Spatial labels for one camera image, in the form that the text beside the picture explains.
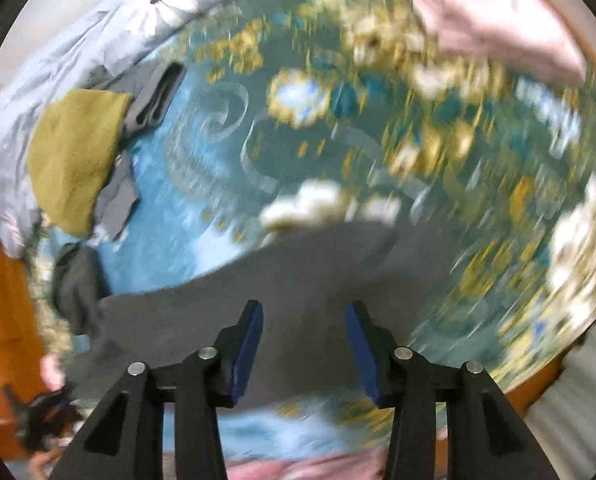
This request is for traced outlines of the person left hand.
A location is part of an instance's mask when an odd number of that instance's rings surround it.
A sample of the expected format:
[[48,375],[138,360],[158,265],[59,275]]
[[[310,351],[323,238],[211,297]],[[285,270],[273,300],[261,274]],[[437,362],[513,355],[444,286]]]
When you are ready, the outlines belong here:
[[40,377],[49,391],[58,391],[66,385],[66,376],[54,353],[47,353],[40,359]]

